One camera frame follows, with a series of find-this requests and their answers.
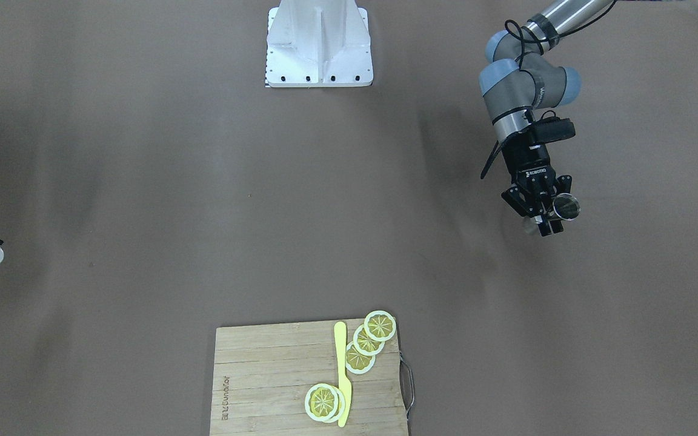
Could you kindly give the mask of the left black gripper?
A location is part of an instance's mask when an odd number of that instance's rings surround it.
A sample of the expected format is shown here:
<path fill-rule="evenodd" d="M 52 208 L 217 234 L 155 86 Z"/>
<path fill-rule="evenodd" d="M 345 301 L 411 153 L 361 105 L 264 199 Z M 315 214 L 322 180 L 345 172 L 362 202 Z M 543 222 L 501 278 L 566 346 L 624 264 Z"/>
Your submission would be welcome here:
<path fill-rule="evenodd" d="M 564 232 L 564 222 L 574 220 L 573 177 L 555 177 L 546 145 L 531 136 L 510 136 L 502 141 L 501 154 L 511 176 L 511 185 L 501 198 L 519 216 L 533 218 L 537 208 L 524 193 L 540 195 L 540 235 Z"/>

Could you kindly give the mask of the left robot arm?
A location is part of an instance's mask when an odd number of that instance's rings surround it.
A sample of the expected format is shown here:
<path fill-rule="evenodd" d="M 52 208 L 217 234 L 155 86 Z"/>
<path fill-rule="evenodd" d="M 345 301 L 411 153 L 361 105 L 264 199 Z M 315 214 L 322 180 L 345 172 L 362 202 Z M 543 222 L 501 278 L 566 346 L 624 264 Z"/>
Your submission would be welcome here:
<path fill-rule="evenodd" d="M 482 99 L 496 141 L 481 177 L 501 158 L 510 175 L 502 199 L 545 237 L 559 234 L 580 213 L 571 193 L 573 178 L 551 164 L 548 144 L 576 134 L 571 119 L 555 110 L 573 102 L 582 80 L 571 67 L 545 59 L 565 37 L 589 27 L 609 12 L 613 1 L 555 1 L 520 24 L 505 22 L 485 47 L 488 65 L 479 75 Z"/>

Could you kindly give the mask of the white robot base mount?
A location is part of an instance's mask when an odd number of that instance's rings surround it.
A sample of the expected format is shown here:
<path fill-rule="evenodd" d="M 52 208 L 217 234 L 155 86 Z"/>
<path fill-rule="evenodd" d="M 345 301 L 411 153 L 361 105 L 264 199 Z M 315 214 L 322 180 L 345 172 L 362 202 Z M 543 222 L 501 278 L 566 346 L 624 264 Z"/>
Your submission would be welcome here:
<path fill-rule="evenodd" d="M 368 87 L 369 15 L 355 1 L 282 1 L 268 11 L 264 85 Z"/>

